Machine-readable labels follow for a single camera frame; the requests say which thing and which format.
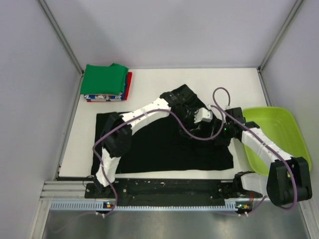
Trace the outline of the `black t-shirt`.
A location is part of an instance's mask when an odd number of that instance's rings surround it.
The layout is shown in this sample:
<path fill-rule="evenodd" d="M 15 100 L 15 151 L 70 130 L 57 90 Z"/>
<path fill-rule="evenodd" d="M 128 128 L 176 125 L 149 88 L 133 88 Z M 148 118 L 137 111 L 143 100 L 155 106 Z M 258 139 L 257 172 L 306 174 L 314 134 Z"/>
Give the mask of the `black t-shirt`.
<path fill-rule="evenodd" d="M 170 92 L 192 91 L 182 85 Z M 198 98 L 194 107 L 206 108 Z M 95 142 L 103 134 L 111 113 L 97 114 Z M 228 146 L 217 146 L 212 135 L 212 121 L 200 122 L 200 130 L 187 136 L 172 115 L 149 123 L 132 136 L 130 150 L 121 157 L 117 174 L 183 170 L 226 170 L 233 167 Z M 93 153 L 91 172 L 96 174 L 100 160 Z"/>

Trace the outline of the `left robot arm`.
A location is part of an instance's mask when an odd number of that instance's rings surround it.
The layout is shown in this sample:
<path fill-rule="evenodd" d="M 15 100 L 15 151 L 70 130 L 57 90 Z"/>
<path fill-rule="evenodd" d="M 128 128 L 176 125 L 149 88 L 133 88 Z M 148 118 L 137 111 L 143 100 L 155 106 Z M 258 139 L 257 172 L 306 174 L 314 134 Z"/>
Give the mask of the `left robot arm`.
<path fill-rule="evenodd" d="M 137 110 L 119 114 L 113 112 L 106 121 L 103 134 L 93 146 L 93 152 L 100 160 L 99 169 L 94 177 L 96 192 L 101 197 L 109 197 L 113 191 L 112 183 L 119 161 L 131 148 L 132 136 L 149 123 L 169 115 L 177 118 L 181 130 L 193 137 L 199 130 L 195 122 L 198 100 L 193 91 L 165 92 L 150 104 Z"/>

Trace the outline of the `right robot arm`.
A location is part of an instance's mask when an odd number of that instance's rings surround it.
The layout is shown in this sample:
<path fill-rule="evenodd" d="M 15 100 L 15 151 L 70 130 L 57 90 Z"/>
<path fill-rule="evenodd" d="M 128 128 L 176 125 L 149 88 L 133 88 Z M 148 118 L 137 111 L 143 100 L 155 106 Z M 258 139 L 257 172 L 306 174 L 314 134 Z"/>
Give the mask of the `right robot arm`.
<path fill-rule="evenodd" d="M 260 166 L 248 156 L 251 171 L 239 172 L 234 177 L 233 192 L 238 197 L 250 191 L 267 196 L 277 207 L 292 207 L 312 198 L 309 162 L 295 156 L 271 140 L 254 118 L 248 118 L 240 107 L 222 111 L 222 118 L 212 117 L 215 141 L 227 145 L 239 140 L 258 159 Z"/>

